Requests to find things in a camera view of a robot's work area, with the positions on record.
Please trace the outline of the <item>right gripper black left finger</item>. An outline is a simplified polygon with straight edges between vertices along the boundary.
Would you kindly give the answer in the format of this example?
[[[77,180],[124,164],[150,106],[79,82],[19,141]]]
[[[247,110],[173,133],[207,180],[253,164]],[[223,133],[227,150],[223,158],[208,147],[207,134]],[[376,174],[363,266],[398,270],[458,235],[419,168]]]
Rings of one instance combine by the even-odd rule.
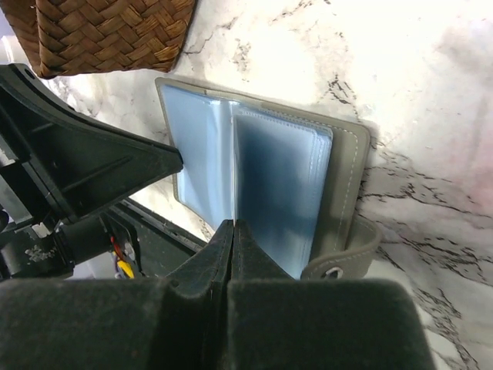
[[[166,277],[1,286],[3,369],[224,369],[233,222]]]

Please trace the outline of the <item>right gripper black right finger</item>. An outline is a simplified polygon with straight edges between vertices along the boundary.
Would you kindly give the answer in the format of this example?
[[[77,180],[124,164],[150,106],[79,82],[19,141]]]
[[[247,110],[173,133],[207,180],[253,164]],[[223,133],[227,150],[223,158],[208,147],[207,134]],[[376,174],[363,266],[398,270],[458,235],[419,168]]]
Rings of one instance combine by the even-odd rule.
[[[294,280],[234,227],[227,286],[232,369],[432,369],[411,296],[382,279]]]

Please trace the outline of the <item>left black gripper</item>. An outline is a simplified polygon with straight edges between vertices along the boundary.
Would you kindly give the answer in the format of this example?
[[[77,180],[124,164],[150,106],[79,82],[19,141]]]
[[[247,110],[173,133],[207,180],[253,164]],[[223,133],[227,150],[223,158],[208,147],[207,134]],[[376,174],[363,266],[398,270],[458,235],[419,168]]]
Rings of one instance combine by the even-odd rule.
[[[23,64],[1,67],[1,278],[72,275],[129,232],[108,208],[183,168],[179,151],[76,112]]]

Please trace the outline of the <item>grey card holder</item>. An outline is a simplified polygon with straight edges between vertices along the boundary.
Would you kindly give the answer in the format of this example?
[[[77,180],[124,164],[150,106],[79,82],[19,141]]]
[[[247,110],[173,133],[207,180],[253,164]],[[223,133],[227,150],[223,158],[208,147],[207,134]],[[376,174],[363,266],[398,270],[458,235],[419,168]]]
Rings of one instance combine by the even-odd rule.
[[[179,80],[156,89],[183,168],[178,202],[213,228],[248,223],[296,279],[362,278],[380,241],[355,212],[371,136],[362,125]]]

